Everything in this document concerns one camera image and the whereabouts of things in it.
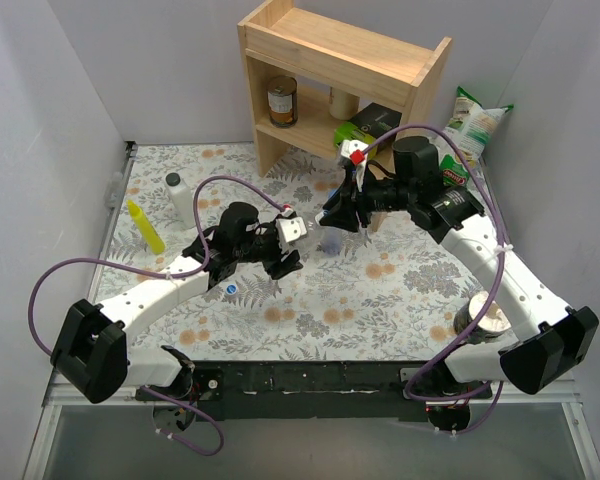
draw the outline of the floral tablecloth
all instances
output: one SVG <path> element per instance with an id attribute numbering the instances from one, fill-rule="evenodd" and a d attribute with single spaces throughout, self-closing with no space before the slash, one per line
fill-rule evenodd
<path id="1" fill-rule="evenodd" d="M 305 219 L 315 216 L 342 175 L 334 160 L 297 149 L 261 178 L 249 143 L 140 147 L 126 198 L 144 209 L 167 250 L 148 250 L 125 206 L 109 260 L 158 271 L 194 240 L 195 229 L 185 229 L 163 184 L 174 171 L 192 188 L 210 175 L 243 178 L 292 204 Z M 249 190 L 218 182 L 201 194 L 204 226 L 217 224 L 234 200 L 256 205 L 262 221 L 275 215 Z M 173 345 L 194 360 L 427 360 L 455 335 L 455 312 L 480 289 L 407 213 L 390 214 L 377 233 L 345 233 L 338 256 L 316 244 L 303 263 L 304 269 L 279 281 L 259 264 L 239 265 L 229 281 L 173 309 L 136 345 Z M 145 280 L 107 268 L 98 300 Z M 230 283 L 238 288 L 234 295 L 225 293 Z"/>

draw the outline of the green package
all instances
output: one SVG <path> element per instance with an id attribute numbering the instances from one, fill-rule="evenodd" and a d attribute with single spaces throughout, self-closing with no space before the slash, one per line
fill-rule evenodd
<path id="1" fill-rule="evenodd" d="M 513 105 L 507 105 L 485 110 L 478 100 L 458 87 L 453 117 L 445 127 L 444 133 L 462 150 L 471 168 L 478 165 L 480 155 L 500 120 L 512 108 Z M 447 185 L 465 185 L 469 179 L 469 172 L 451 147 L 440 137 L 437 137 L 433 143 L 438 147 L 440 170 L 444 182 Z"/>
<path id="2" fill-rule="evenodd" d="M 397 127 L 400 124 L 400 117 L 400 112 L 377 103 L 367 105 L 334 131 L 333 144 L 338 148 L 343 140 L 360 140 L 371 145 L 376 138 Z M 387 139 L 371 150 L 367 158 L 371 160 L 375 157 L 377 152 L 391 144 L 393 138 Z"/>

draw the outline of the cable tie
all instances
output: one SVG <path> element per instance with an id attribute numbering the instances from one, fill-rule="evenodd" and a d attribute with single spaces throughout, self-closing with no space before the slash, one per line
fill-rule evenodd
<path id="1" fill-rule="evenodd" d="M 505 245 L 498 245 L 496 246 L 496 248 L 493 249 L 493 253 L 495 253 L 496 255 L 499 255 L 501 253 L 507 253 L 507 252 L 512 252 L 513 251 L 513 245 L 511 245 L 510 243 L 505 244 Z"/>

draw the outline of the white wall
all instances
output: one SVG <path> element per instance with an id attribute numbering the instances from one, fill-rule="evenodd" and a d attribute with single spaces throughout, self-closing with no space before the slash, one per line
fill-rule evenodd
<path id="1" fill-rule="evenodd" d="M 503 100 L 487 161 L 516 249 L 600 318 L 600 0 L 553 2 Z M 575 374 L 600 454 L 600 328 Z"/>
<path id="2" fill-rule="evenodd" d="M 125 140 L 251 139 L 236 24 L 263 0 L 49 0 Z M 550 0 L 298 0 L 302 8 L 453 52 L 432 120 L 462 83 L 493 106 Z"/>
<path id="3" fill-rule="evenodd" d="M 0 479 L 22 475 L 49 379 L 28 295 L 52 263 L 94 255 L 107 178 L 124 144 L 46 0 L 0 0 Z M 90 269 L 70 268 L 37 309 L 53 345 Z"/>

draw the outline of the label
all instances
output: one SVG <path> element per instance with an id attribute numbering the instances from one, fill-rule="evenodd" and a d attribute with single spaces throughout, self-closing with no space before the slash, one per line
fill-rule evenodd
<path id="1" fill-rule="evenodd" d="M 462 205 L 464 203 L 464 198 L 462 197 L 462 195 L 460 195 L 460 193 L 453 191 L 453 190 L 451 192 L 447 193 L 445 195 L 445 197 L 448 199 L 447 201 L 449 202 L 449 204 L 453 203 L 453 205 L 456 207 L 458 205 Z"/>
<path id="2" fill-rule="evenodd" d="M 267 96 L 269 97 L 269 108 L 271 108 L 272 112 L 275 113 L 289 113 L 293 108 L 293 98 L 291 95 L 286 95 L 284 97 L 278 97 L 277 95 L 272 95 L 267 92 Z"/>
<path id="3" fill-rule="evenodd" d="M 455 155 L 445 155 L 440 163 L 440 170 L 446 185 L 464 185 L 469 180 L 469 172 L 456 161 Z"/>

